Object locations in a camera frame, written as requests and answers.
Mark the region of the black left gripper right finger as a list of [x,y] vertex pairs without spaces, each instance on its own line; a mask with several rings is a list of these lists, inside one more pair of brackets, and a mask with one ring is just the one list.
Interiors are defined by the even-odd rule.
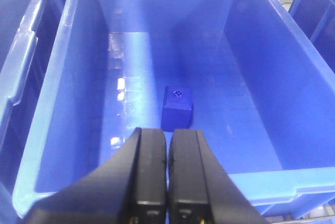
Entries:
[[220,165],[201,130],[176,129],[169,149],[169,223],[266,223]]

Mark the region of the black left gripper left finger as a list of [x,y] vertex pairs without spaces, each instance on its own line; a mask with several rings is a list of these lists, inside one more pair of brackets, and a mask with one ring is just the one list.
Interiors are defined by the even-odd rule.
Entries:
[[166,209],[165,135],[136,128],[97,169],[34,203],[25,223],[165,223]]

